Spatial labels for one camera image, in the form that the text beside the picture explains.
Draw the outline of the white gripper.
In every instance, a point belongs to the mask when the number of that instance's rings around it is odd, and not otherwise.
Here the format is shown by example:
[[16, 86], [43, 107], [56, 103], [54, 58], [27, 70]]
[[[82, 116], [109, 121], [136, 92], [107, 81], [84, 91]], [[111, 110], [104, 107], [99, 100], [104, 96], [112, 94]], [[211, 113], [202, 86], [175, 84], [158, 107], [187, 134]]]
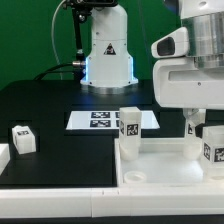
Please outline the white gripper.
[[161, 107], [184, 108], [186, 124], [205, 123], [206, 110], [224, 110], [224, 70], [199, 70], [190, 58], [158, 60], [153, 68], [155, 98]]

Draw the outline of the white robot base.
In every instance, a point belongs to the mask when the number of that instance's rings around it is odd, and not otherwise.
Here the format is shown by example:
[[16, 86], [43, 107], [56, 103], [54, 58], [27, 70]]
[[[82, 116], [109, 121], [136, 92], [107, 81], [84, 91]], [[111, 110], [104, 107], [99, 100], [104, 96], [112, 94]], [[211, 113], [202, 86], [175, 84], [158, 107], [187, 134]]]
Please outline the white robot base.
[[127, 13], [123, 7], [92, 10], [92, 43], [87, 56], [83, 90], [121, 94], [134, 89], [133, 57], [127, 50]]

